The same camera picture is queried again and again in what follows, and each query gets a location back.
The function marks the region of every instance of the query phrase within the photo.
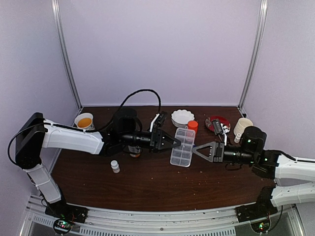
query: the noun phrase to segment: lavender wall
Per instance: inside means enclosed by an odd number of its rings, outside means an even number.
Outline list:
[[[50,1],[1,1],[0,35],[0,230],[13,236],[34,187],[7,158],[10,138],[34,112],[71,124],[77,109]],[[47,166],[55,151],[43,153]]]
[[[267,132],[266,148],[315,158],[315,1],[268,2],[245,110]],[[314,235],[315,204],[299,205],[299,211],[307,235]]]
[[[84,105],[118,105],[142,88],[163,104],[238,104],[259,0],[61,0],[60,8]],[[129,104],[156,102],[139,94]]]

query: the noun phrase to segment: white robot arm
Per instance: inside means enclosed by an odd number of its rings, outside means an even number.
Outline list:
[[[266,133],[250,126],[241,137],[241,146],[225,146],[211,142],[194,147],[192,152],[210,162],[225,162],[252,166],[252,172],[262,178],[292,178],[311,181],[309,183],[280,187],[264,187],[252,205],[236,208],[239,222],[255,220],[278,212],[278,207],[315,201],[315,160],[292,157],[278,150],[264,150]],[[209,155],[198,150],[209,148]]]
[[[62,219],[74,217],[77,222],[82,223],[85,221],[87,209],[66,203],[62,191],[40,159],[41,149],[64,148],[101,156],[119,153],[125,146],[161,152],[181,144],[179,140],[160,129],[165,119],[166,113],[161,112],[152,122],[150,131],[142,131],[136,111],[122,108],[114,114],[106,130],[91,131],[54,123],[44,119],[41,113],[35,113],[15,136],[15,164],[29,175],[44,196],[48,205],[46,214]]]

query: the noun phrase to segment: white cup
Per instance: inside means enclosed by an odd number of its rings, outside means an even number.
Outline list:
[[[253,123],[250,119],[247,119],[247,118],[240,118],[238,121],[237,121],[237,124],[234,128],[234,135],[236,136],[237,134],[243,134],[244,133],[244,130],[246,127],[249,127],[249,126],[253,126]]]
[[[74,119],[75,125],[80,129],[95,129],[93,124],[93,115],[91,113],[82,113]]]

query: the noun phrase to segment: clear plastic container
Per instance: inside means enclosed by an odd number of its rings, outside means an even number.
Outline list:
[[[174,147],[171,153],[170,163],[174,166],[189,167],[191,163],[192,148],[195,141],[195,131],[191,129],[178,128],[175,138],[182,142],[179,147]]]

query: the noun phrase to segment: red dish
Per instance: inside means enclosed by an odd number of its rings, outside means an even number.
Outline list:
[[[213,129],[213,126],[212,126],[211,122],[212,122],[214,119],[219,119],[219,121],[220,121],[222,124],[226,125],[229,129],[231,129],[231,124],[230,124],[230,122],[229,122],[227,119],[225,119],[224,117],[211,116],[211,117],[206,118],[205,124],[206,124],[206,127],[207,127],[209,130],[211,130],[212,132],[214,132],[214,129]]]

